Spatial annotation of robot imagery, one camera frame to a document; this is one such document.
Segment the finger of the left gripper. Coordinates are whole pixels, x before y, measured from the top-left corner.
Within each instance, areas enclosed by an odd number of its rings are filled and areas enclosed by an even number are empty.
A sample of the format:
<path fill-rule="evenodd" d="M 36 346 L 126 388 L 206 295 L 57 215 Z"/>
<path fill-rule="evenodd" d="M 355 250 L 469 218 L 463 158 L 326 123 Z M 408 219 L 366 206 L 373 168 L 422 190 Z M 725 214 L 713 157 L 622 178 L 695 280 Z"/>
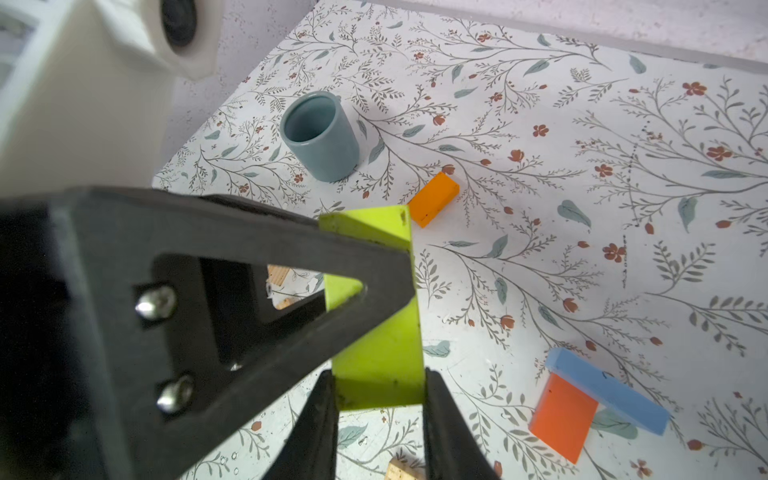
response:
<path fill-rule="evenodd" d="M 1 475 L 176 479 L 414 295 L 408 253 L 235 197 L 5 199 Z"/>

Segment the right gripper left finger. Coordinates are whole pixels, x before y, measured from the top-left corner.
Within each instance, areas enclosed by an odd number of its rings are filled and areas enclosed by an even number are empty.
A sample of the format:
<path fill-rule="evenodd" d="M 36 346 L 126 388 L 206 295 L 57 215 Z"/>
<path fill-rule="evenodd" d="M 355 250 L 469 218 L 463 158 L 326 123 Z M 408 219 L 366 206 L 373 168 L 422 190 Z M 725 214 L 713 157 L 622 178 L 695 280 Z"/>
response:
<path fill-rule="evenodd" d="M 330 370 L 318 377 L 280 454 L 262 480 L 335 478 L 339 409 Z"/>

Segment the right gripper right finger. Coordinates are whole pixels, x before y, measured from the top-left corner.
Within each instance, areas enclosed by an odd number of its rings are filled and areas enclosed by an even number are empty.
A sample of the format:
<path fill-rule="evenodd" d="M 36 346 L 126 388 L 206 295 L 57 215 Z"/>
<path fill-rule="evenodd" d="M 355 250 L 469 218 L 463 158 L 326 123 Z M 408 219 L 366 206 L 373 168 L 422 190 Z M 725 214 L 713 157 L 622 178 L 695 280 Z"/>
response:
<path fill-rule="evenodd" d="M 426 478 L 498 479 L 461 416 L 442 376 L 426 369 L 423 434 Z"/>

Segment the lime green wooden block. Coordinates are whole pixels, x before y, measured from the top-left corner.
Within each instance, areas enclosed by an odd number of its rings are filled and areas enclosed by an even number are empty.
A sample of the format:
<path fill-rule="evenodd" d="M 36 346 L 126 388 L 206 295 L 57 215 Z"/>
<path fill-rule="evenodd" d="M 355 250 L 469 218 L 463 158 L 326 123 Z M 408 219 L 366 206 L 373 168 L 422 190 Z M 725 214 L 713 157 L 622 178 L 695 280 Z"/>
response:
<path fill-rule="evenodd" d="M 413 254 L 406 206 L 326 213 L 319 217 L 319 226 Z M 331 371 L 342 411 L 421 404 L 425 367 L 418 298 L 333 357 Z"/>

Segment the red-orange wooden block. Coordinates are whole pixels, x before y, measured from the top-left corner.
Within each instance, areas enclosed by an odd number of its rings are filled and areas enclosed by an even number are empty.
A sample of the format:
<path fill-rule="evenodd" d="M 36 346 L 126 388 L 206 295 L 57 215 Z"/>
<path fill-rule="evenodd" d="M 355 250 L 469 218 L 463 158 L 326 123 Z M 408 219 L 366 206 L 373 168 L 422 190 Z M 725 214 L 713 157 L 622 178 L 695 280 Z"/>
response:
<path fill-rule="evenodd" d="M 577 464 L 599 403 L 552 373 L 529 431 L 568 462 Z"/>

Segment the blue wooden block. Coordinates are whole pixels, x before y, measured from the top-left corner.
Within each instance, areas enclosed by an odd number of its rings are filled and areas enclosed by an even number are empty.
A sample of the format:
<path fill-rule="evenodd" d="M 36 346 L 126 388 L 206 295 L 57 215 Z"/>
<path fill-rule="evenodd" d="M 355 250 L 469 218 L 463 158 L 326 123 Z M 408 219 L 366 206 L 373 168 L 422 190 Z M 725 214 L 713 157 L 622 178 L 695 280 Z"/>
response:
<path fill-rule="evenodd" d="M 659 436 L 665 433 L 670 420 L 670 414 L 665 408 L 571 350 L 551 350 L 545 366 L 551 373 L 608 407 L 628 423 Z"/>

